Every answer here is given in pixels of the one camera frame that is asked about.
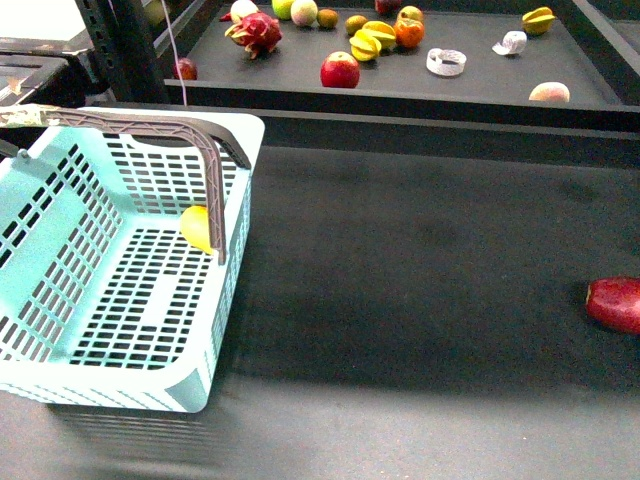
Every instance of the kiwi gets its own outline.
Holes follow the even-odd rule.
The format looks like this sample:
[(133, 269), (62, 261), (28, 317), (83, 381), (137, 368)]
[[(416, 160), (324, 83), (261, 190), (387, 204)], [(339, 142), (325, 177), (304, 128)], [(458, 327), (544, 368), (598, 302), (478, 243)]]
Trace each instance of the kiwi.
[(322, 10), (320, 10), (318, 12), (318, 16), (316, 17), (316, 21), (318, 22), (320, 28), (326, 28), (327, 30), (336, 28), (338, 19), (338, 12), (329, 8), (323, 8)]

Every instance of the dragon fruit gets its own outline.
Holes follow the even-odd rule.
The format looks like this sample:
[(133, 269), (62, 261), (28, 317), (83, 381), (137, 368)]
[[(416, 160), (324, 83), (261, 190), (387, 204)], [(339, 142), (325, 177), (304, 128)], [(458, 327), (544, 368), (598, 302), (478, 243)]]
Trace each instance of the dragon fruit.
[(261, 52), (273, 52), (282, 38), (280, 22), (262, 12), (247, 15), (242, 22), (234, 24), (224, 35), (251, 53), (251, 60)]

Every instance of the shopping basket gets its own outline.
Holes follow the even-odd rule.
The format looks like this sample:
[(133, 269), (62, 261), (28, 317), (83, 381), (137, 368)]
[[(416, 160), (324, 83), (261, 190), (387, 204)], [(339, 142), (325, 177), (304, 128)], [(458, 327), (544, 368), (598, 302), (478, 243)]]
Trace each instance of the shopping basket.
[[(262, 121), (0, 110), (0, 127), (18, 126), (47, 128), (0, 163), (0, 389), (45, 403), (201, 410), (247, 238)], [(207, 206), (212, 255), (180, 234), (192, 205)]]

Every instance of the red apple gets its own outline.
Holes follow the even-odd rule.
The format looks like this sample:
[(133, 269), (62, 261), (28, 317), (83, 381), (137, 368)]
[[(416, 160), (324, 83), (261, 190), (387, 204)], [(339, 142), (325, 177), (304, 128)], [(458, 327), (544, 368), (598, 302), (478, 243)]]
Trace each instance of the red apple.
[(360, 64), (347, 52), (333, 52), (322, 62), (320, 81), (323, 87), (356, 88)]
[(601, 278), (589, 285), (587, 313), (604, 326), (640, 334), (640, 278)]
[[(197, 80), (198, 79), (198, 67), (193, 60), (188, 58), (179, 58), (178, 66), (180, 67), (180, 74), (183, 80)], [(173, 65), (173, 78), (178, 78), (178, 69), (176, 65)]]
[(376, 12), (383, 17), (389, 17), (400, 8), (402, 0), (375, 0)]

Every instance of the gray basket handle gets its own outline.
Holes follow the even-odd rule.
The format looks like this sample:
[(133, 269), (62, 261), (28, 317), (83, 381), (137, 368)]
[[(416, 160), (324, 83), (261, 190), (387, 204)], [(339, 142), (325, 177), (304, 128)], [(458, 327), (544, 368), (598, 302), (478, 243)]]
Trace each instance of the gray basket handle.
[(0, 108), (0, 127), (77, 127), (95, 128), (103, 133), (173, 137), (197, 147), (204, 160), (205, 194), (209, 217), (211, 248), (218, 251), (218, 263), (227, 260), (224, 227), (224, 193), (220, 143), (241, 168), (251, 168), (249, 159), (233, 134), (214, 123), (175, 116), (129, 115), (93, 112), (48, 105), (16, 105)]

